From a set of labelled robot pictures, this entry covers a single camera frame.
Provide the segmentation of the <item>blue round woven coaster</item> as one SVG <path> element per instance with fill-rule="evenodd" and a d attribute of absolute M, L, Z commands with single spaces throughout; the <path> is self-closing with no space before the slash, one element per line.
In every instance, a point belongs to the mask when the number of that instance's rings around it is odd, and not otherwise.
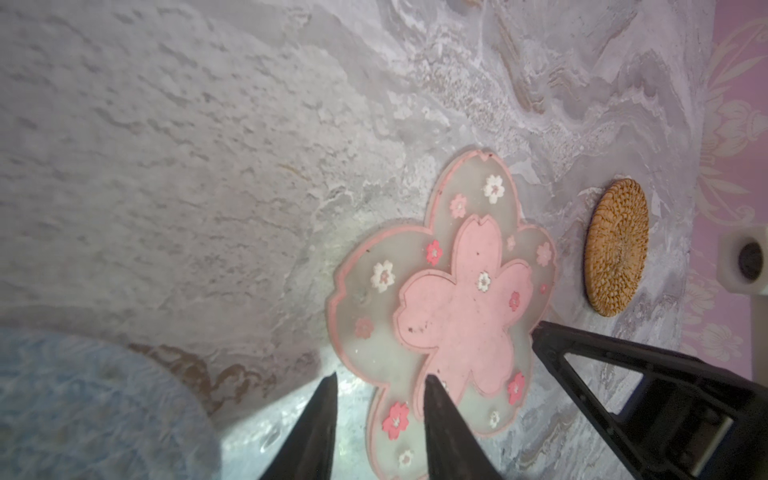
<path fill-rule="evenodd" d="M 4 479 L 218 479 L 222 455 L 201 403 L 124 347 L 1 330 Z"/>

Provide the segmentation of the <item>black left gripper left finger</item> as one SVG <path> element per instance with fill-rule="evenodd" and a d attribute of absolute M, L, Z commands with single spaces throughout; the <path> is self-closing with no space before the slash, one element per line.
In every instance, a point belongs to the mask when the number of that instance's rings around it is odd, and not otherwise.
<path fill-rule="evenodd" d="M 262 480 L 330 479 L 338 415 L 338 379 L 323 378 Z"/>

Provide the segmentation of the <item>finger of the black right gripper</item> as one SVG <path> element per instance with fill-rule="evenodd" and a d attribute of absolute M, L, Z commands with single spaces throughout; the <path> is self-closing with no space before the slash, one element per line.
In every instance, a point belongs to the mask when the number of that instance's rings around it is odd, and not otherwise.
<path fill-rule="evenodd" d="M 766 478 L 766 387 L 690 355 L 555 323 L 532 338 L 634 478 Z"/>

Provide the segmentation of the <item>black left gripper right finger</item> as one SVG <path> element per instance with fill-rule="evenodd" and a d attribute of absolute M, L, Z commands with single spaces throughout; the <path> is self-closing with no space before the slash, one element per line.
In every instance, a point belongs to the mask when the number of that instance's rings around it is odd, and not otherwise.
<path fill-rule="evenodd" d="M 430 479 L 501 479 L 435 375 L 425 379 L 423 403 Z"/>

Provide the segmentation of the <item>woven rattan round coaster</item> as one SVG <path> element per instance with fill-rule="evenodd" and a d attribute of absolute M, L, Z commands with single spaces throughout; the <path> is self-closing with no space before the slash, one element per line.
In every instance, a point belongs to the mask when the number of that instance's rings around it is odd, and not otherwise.
<path fill-rule="evenodd" d="M 584 280 L 587 298 L 603 317 L 631 303 L 642 279 L 649 243 L 649 211 L 641 185 L 613 182 L 598 202 L 587 232 Z"/>

